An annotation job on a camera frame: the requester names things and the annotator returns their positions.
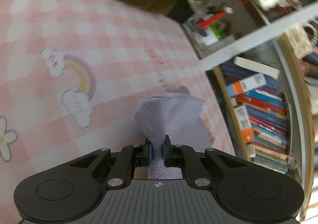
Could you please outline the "pink and purple knit sweater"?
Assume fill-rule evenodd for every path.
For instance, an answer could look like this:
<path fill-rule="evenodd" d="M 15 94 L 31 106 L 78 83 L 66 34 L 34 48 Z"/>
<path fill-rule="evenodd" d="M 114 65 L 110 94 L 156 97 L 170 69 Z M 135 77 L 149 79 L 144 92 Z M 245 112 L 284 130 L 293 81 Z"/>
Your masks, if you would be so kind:
<path fill-rule="evenodd" d="M 134 113 L 134 121 L 151 142 L 153 153 L 149 179 L 181 179 L 181 169 L 164 166 L 163 144 L 168 135 L 172 144 L 203 152 L 212 146 L 212 134 L 201 118 L 204 100 L 195 98 L 187 87 L 155 94 Z"/>

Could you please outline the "wooden bookshelf board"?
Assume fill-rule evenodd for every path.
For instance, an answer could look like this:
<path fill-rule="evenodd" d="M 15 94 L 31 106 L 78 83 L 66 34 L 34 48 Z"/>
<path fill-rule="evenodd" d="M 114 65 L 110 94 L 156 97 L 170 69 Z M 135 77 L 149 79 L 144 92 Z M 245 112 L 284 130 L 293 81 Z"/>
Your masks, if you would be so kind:
<path fill-rule="evenodd" d="M 227 130 L 238 157 L 251 161 L 251 158 L 247 154 L 246 145 L 243 141 L 243 137 L 240 132 L 239 123 L 235 114 L 235 107 L 232 105 L 231 98 L 227 95 L 225 77 L 219 66 L 212 69 L 212 73 L 215 78 L 214 91 L 216 97 L 220 103 L 221 111 L 225 119 Z"/>

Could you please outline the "orange toothpaste box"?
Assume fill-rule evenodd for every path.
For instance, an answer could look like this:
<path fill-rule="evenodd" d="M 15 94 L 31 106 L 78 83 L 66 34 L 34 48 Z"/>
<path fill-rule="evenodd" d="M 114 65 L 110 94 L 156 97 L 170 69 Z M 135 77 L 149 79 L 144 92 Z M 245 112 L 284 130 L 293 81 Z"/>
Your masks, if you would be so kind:
<path fill-rule="evenodd" d="M 247 108 L 244 105 L 235 108 L 235 115 L 238 120 L 239 129 L 244 143 L 254 141 L 253 128 L 248 117 Z"/>

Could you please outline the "white and orange Obrite box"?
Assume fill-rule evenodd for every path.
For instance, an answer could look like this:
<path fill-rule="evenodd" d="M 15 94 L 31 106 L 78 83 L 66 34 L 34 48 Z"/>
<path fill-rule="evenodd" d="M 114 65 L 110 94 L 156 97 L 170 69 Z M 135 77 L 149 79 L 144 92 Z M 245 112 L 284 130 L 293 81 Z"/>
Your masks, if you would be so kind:
<path fill-rule="evenodd" d="M 262 73 L 254 74 L 244 79 L 238 79 L 236 77 L 233 77 L 232 79 L 235 81 L 226 86 L 227 95 L 230 97 L 234 97 L 266 85 L 266 79 Z"/>

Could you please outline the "row of colourful books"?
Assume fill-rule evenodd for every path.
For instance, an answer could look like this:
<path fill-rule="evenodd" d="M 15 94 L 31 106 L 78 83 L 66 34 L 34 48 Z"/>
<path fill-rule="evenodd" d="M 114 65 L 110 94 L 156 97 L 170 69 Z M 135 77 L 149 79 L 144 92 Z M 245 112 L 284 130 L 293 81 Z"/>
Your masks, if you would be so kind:
<path fill-rule="evenodd" d="M 235 57 L 224 62 L 220 69 L 226 86 L 236 77 L 244 79 L 262 73 L 266 85 L 231 98 L 233 106 L 247 108 L 254 141 L 245 143 L 248 156 L 255 164 L 290 175 L 297 166 L 291 152 L 292 131 L 288 100 L 279 89 L 280 71 L 269 65 Z"/>

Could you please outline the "pink cartoon checkered table mat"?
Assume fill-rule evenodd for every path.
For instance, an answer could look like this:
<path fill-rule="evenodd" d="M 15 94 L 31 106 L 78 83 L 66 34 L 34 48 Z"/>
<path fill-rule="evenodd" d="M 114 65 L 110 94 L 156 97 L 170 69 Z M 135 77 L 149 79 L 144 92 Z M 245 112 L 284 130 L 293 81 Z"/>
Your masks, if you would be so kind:
<path fill-rule="evenodd" d="M 1 0 L 1 223 L 16 186 L 96 149 L 141 143 L 139 104 L 185 86 L 212 145 L 234 149 L 180 25 L 115 0 Z"/>

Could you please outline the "white shelf post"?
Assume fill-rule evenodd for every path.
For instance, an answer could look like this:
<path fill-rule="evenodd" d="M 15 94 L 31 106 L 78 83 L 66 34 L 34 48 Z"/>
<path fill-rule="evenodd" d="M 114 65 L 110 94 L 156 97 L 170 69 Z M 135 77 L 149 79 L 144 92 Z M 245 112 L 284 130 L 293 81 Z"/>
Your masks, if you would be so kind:
<path fill-rule="evenodd" d="M 293 28 L 298 23 L 303 23 L 317 17 L 317 2 L 306 6 L 296 12 L 284 16 L 270 25 L 266 25 L 258 30 L 244 36 L 243 38 L 221 48 L 220 50 L 210 54 L 206 58 L 200 60 L 200 69 L 209 71 L 215 66 L 228 61 L 236 55 L 246 52 L 260 44 L 276 38 Z"/>

